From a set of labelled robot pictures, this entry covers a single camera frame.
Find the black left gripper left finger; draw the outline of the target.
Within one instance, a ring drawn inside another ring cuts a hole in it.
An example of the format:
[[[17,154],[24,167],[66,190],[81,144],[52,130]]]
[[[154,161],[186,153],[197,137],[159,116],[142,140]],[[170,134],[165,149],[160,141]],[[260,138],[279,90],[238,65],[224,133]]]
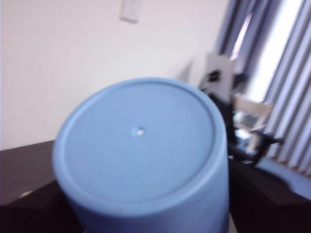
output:
[[[0,207],[2,233],[83,233],[84,228],[71,210],[58,183]]]

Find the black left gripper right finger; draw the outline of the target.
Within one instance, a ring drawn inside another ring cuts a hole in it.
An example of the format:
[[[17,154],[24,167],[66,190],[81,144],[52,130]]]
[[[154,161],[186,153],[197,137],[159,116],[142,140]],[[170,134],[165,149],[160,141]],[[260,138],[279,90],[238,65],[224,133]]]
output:
[[[229,164],[230,213],[240,233],[309,233],[311,202],[279,177]]]

